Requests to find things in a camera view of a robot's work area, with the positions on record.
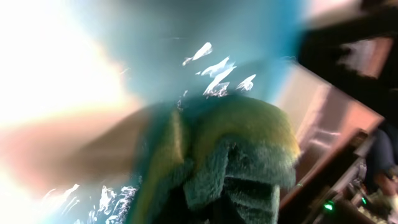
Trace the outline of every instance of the furry fabric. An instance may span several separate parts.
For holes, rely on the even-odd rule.
[[[151,223],[180,185],[193,212],[228,194],[246,223],[276,223],[279,186],[294,184],[299,154],[287,116],[243,96],[187,105],[154,122],[129,223]]]

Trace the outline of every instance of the green fur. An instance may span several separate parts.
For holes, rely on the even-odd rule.
[[[228,148],[219,147],[203,163],[195,176],[184,184],[189,209],[201,209],[220,197],[227,164]]]
[[[246,224],[276,224],[278,213],[261,209],[249,208],[244,205],[236,205],[236,209]]]
[[[188,144],[188,128],[179,111],[173,110],[150,160],[130,223],[150,223],[166,201],[167,192],[187,178],[192,167],[186,164]]]
[[[279,206],[279,186],[227,178],[224,189],[234,203],[275,212]]]
[[[225,136],[245,139],[260,150],[267,149],[273,156],[282,155],[283,160],[279,162],[283,165],[279,167],[292,167],[300,152],[285,113],[260,100],[243,96],[225,99],[203,114],[198,123],[192,151],[195,172]]]
[[[128,223],[150,223],[169,191],[182,184],[191,210],[225,191],[247,223],[276,222],[279,186],[294,183],[299,154],[286,115],[243,96],[224,97],[203,111],[186,114],[190,127],[181,111],[171,112],[152,147]]]

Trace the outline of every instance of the person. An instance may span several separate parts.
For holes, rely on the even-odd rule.
[[[398,212],[398,129],[383,121],[376,131],[375,142],[366,157],[365,186],[371,199]]]

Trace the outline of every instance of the green fuzzy costume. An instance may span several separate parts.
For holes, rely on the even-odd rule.
[[[142,185],[128,223],[147,224],[171,189],[183,186],[190,210],[224,192],[246,223],[276,223],[279,186],[295,182],[299,147],[287,116],[275,106],[243,96],[193,100],[162,108],[148,134]]]

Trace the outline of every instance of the teal fabric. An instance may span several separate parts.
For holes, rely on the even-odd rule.
[[[213,80],[195,75],[226,57],[236,69],[222,82],[234,90],[256,74],[250,97],[273,103],[289,73],[281,58],[294,57],[303,1],[131,0],[105,14],[96,1],[75,4],[84,29],[130,69],[126,86],[148,103],[201,95]],[[211,54],[182,66],[206,42]]]

